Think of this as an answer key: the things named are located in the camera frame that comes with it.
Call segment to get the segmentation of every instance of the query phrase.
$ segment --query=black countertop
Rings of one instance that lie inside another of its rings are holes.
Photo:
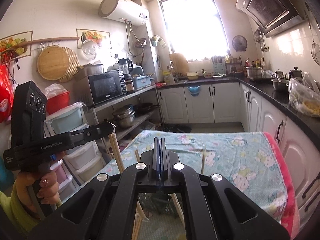
[[[181,80],[174,85],[167,85],[161,89],[185,87],[189,85],[203,85],[203,84],[214,84],[214,83],[232,83],[240,82],[249,88],[256,91],[258,94],[263,96],[266,100],[277,107],[282,113],[288,116],[301,130],[309,137],[313,144],[320,151],[320,118],[314,118],[304,115],[293,107],[289,103],[289,97],[287,93],[280,93],[274,90],[272,82],[252,82],[246,77],[236,78],[215,78],[215,79],[198,79],[193,81]]]

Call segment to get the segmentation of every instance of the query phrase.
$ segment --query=red bucket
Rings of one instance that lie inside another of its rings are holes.
[[[47,101],[47,112],[53,114],[62,108],[69,106],[70,91],[57,95],[53,98],[49,98]]]

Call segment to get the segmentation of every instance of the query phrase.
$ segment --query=glass window pane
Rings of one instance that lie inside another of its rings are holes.
[[[174,52],[198,60],[226,55],[227,39],[212,0],[168,0],[162,6]]]

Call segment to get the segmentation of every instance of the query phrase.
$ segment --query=fruit picture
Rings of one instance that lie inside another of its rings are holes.
[[[33,31],[13,34],[0,39],[0,53],[6,49],[13,50],[17,53],[18,58],[31,55],[31,45],[19,46],[27,41],[32,40]]]
[[[99,48],[111,49],[110,33],[95,30],[77,29],[78,49],[82,48],[82,44],[86,40],[94,41]]]

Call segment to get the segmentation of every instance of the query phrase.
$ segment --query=cutting board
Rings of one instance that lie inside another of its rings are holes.
[[[172,60],[172,66],[175,72],[182,73],[183,76],[189,72],[189,66],[186,58],[181,53],[172,53],[169,55]]]
[[[79,60],[77,57],[77,54],[70,48],[68,47],[61,47],[64,49],[64,51],[67,53],[70,66],[68,67],[66,73],[63,75],[62,78],[59,78],[59,82],[68,82],[73,78],[73,75],[78,72],[78,66],[79,66]]]
[[[68,54],[60,47],[44,49],[38,57],[38,72],[46,80],[62,78],[69,66]]]

